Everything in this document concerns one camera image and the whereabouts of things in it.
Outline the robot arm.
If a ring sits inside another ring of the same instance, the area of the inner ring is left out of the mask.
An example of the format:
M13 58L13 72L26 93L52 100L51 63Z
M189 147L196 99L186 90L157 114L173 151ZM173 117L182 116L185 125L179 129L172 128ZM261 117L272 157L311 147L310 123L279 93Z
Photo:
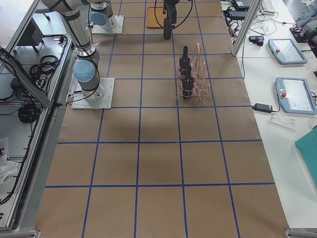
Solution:
M44 0L42 3L51 11L58 12L63 18L65 29L70 34L77 55L73 74L81 86L84 98L97 93L100 84L98 62L100 54L93 47L78 9L80 5L100 4L99 0Z
M164 29L164 33L171 33L171 31L177 27L175 24L177 22L177 10L176 5L179 0L164 0L161 13L164 16L163 23L159 22L159 7L155 3L153 7L153 14L155 18L155 23ZM119 20L123 21L123 16L116 16L113 14L111 1L105 0L98 3L90 4L91 13L88 15L89 23L93 24L94 29L105 29L110 31L115 27L119 26Z

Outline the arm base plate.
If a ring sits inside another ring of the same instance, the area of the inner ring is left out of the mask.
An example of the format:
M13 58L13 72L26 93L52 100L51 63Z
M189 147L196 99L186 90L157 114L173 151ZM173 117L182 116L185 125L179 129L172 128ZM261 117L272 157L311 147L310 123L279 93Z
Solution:
M100 78L99 87L96 91L83 91L79 83L76 90L80 91L74 95L73 110L99 110L111 109L115 78Z
M106 19L99 18L96 21L93 21L93 34L104 34L104 35L113 35L121 34L123 29L123 15L113 15L112 17Z

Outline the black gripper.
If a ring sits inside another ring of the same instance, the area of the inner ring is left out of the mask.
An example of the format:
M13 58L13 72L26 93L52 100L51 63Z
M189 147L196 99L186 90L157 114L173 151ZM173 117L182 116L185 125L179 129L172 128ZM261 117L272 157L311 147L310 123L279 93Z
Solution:
M163 1L163 10L170 10L170 20L172 24L176 24L177 21L177 10L176 5L180 2L180 0L164 0Z

